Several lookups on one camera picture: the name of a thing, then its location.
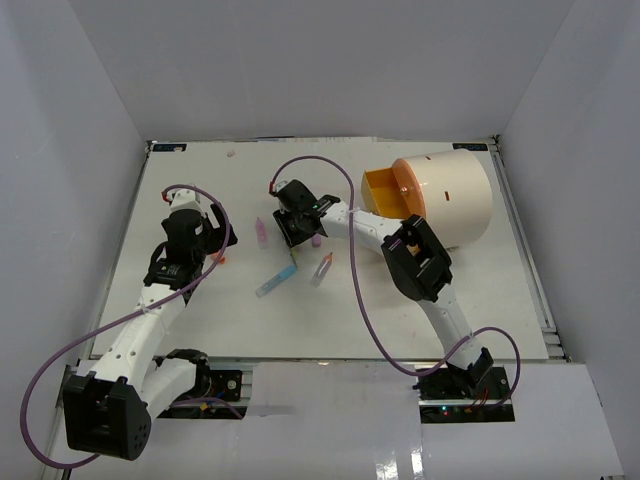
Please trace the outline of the pink clear highlighter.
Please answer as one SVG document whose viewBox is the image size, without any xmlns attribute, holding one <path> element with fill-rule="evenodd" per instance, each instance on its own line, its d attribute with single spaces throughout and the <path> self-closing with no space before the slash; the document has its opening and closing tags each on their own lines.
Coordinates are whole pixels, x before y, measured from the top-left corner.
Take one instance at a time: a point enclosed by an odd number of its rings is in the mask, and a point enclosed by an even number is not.
<svg viewBox="0 0 640 480">
<path fill-rule="evenodd" d="M 268 247 L 268 234 L 265 224 L 260 217 L 256 218 L 255 231 L 259 247 L 261 249 L 266 249 Z"/>
</svg>

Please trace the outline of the orange tip clear highlighter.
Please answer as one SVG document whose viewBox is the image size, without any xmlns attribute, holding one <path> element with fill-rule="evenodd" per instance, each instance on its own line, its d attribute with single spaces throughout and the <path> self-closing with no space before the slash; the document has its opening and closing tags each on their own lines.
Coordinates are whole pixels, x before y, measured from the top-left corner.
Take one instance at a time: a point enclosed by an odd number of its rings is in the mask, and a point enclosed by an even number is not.
<svg viewBox="0 0 640 480">
<path fill-rule="evenodd" d="M 311 278 L 311 285 L 314 287 L 318 287 L 324 280 L 326 274 L 328 273 L 331 265 L 333 263 L 333 253 L 329 252 L 327 255 L 325 255 L 320 264 L 318 265 L 318 267 L 316 268 L 312 278 Z"/>
</svg>

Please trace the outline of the yellow drawer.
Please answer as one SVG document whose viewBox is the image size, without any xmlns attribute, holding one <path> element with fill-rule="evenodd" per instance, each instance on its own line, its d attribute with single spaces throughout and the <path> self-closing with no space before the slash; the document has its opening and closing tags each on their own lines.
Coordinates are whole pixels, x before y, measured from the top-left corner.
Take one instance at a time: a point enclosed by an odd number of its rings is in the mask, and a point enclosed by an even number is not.
<svg viewBox="0 0 640 480">
<path fill-rule="evenodd" d="M 361 180 L 366 209 L 381 217 L 407 219 L 411 212 L 391 168 L 366 170 Z"/>
</svg>

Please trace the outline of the cream round drawer organizer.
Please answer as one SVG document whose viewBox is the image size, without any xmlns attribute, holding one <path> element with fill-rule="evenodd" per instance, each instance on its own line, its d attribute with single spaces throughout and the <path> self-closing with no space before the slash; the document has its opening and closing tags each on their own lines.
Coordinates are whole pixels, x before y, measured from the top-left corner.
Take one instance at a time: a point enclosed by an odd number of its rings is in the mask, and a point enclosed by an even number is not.
<svg viewBox="0 0 640 480">
<path fill-rule="evenodd" d="M 492 189 L 479 160 L 467 150 L 399 158 L 391 166 L 397 183 L 398 218 L 424 218 L 446 247 L 462 247 L 487 230 Z"/>
</svg>

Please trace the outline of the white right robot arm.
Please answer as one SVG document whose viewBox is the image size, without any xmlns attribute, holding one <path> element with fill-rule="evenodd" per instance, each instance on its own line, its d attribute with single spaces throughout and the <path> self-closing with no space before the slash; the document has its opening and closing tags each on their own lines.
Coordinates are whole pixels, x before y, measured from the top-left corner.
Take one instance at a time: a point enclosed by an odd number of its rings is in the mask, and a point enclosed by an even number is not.
<svg viewBox="0 0 640 480">
<path fill-rule="evenodd" d="M 272 184 L 269 193 L 279 202 L 273 217 L 288 246 L 318 234 L 347 240 L 351 265 L 357 245 L 381 254 L 394 286 L 434 329 L 453 390 L 472 399 L 486 389 L 493 358 L 474 337 L 452 287 L 451 257 L 423 217 L 399 220 L 357 210 L 333 195 L 315 197 L 298 180 Z"/>
</svg>

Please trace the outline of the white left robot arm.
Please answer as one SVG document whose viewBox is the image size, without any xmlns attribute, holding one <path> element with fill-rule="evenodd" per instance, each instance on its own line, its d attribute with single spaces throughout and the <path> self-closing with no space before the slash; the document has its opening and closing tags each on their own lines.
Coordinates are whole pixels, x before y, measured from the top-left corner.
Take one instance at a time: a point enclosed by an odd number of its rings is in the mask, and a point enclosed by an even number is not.
<svg viewBox="0 0 640 480">
<path fill-rule="evenodd" d="M 170 214 L 161 226 L 166 239 L 151 256 L 136 306 L 107 352 L 84 375 L 73 375 L 62 391 L 68 446 L 124 460 L 137 459 L 153 421 L 176 401 L 206 397 L 212 386 L 208 357 L 195 349 L 157 351 L 210 272 L 210 256 L 236 244 L 230 222 L 217 204 L 205 212 L 202 190 L 167 188 Z"/>
</svg>

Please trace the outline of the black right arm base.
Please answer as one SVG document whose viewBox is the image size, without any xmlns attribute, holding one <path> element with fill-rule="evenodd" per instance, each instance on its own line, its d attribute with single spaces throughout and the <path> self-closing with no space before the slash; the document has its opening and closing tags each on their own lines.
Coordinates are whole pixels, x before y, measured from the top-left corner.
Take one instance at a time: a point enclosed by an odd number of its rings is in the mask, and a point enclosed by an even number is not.
<svg viewBox="0 0 640 480">
<path fill-rule="evenodd" d="M 446 369 L 419 378 L 413 385 L 418 394 L 422 424 L 511 423 L 515 421 L 512 402 L 498 405 L 510 390 L 503 367 L 492 367 L 479 387 L 458 386 Z"/>
</svg>

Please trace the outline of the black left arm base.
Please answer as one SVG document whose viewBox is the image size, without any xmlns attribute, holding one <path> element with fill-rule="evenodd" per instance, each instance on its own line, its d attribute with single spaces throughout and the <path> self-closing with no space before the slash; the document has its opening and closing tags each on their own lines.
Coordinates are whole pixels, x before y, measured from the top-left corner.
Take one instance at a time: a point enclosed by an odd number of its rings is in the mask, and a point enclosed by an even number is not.
<svg viewBox="0 0 640 480">
<path fill-rule="evenodd" d="M 195 384 L 174 401 L 210 403 L 213 398 L 226 402 L 241 399 L 243 372 L 241 370 L 197 368 Z"/>
</svg>

